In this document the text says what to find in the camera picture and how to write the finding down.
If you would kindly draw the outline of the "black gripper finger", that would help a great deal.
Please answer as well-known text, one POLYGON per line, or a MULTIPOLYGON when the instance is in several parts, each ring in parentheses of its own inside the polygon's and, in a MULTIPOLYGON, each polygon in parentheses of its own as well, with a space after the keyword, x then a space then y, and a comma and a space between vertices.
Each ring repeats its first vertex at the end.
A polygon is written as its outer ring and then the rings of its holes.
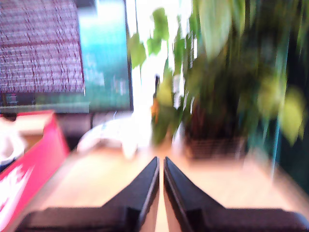
POLYGON ((206 210, 223 209, 170 158, 164 158, 164 200, 170 232, 210 232, 206 210))
POLYGON ((155 231, 159 198, 159 158, 102 206, 102 232, 155 231))

